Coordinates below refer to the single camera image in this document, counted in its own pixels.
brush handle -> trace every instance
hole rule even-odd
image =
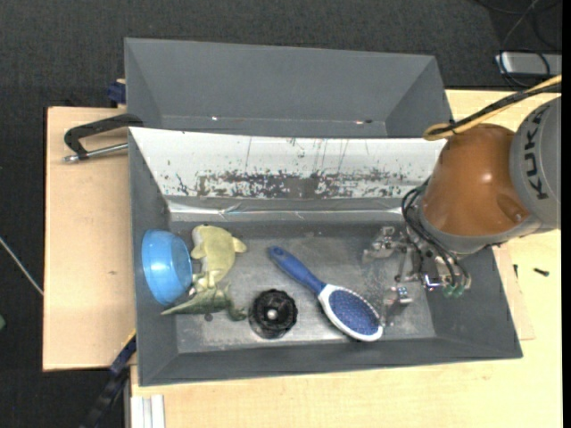
[[[281,247],[271,246],[268,248],[269,257],[280,269],[290,277],[311,289],[319,295],[327,284],[322,283],[291,253],[284,251]]]

kuka logo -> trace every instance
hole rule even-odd
[[[525,172],[527,174],[527,181],[529,185],[537,192],[537,199],[544,200],[545,198],[549,198],[543,191],[543,182],[538,174],[537,169],[537,161],[535,158],[535,136],[537,135],[537,131],[539,130],[539,126],[542,122],[543,114],[548,110],[548,108],[543,108],[542,110],[538,111],[535,114],[532,122],[535,124],[534,131],[527,130],[526,139],[527,143],[524,147],[524,159],[527,162],[528,170]]]

blue brush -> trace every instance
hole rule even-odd
[[[269,257],[280,269],[318,296],[329,320],[343,333],[360,341],[376,341],[383,335],[379,315],[363,297],[352,290],[325,284],[296,257],[282,248],[268,248]]]

dirty white panel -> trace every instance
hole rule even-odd
[[[163,195],[201,198],[401,198],[430,176],[444,144],[130,131]]]

green toy dinosaur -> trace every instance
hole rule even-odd
[[[164,316],[168,314],[212,314],[227,310],[232,320],[244,320],[244,309],[238,309],[229,295],[228,285],[224,290],[213,288],[197,292],[193,298],[184,301],[174,308],[162,311]]]

